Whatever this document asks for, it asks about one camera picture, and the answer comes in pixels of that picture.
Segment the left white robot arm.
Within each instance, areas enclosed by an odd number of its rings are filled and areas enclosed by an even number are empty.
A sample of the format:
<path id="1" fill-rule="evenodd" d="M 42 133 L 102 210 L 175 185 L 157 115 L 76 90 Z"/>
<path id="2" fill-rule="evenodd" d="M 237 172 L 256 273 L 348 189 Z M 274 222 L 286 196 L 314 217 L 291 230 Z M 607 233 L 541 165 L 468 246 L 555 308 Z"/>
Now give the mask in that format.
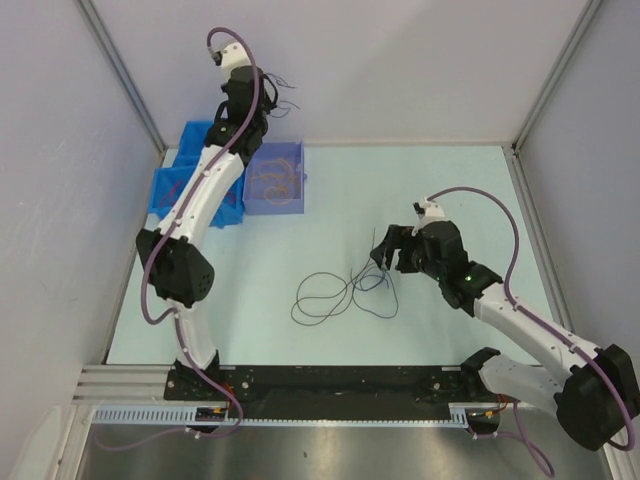
<path id="1" fill-rule="evenodd" d="M 265 79 L 263 71 L 255 66 L 231 70 L 222 86 L 227 100 L 219 106 L 207 131 L 187 185 L 158 227 L 143 228 L 136 237 L 143 266 L 143 317 L 151 325 L 166 318 L 180 323 L 177 359 L 192 367 L 185 385 L 202 400 L 219 392 L 221 376 L 209 368 L 217 358 L 217 348 L 208 321 L 198 311 L 215 278 L 201 245 L 225 195 L 267 133 L 267 117 L 275 101 L 265 92 Z"/>

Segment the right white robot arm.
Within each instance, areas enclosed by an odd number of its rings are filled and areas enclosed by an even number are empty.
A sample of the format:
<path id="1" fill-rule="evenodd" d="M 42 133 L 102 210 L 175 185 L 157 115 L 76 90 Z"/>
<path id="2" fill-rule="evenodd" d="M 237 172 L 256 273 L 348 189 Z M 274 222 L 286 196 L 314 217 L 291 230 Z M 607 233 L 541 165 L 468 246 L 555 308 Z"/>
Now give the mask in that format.
<path id="1" fill-rule="evenodd" d="M 603 348 L 539 317 L 498 274 L 469 259 L 453 222 L 435 221 L 419 230 L 392 224 L 370 257 L 382 270 L 427 275 L 451 308 L 495 328 L 537 361 L 530 366 L 498 351 L 479 352 L 476 366 L 461 376 L 469 399 L 505 394 L 554 416 L 587 450 L 634 449 L 639 385 L 627 352 L 616 344 Z"/>

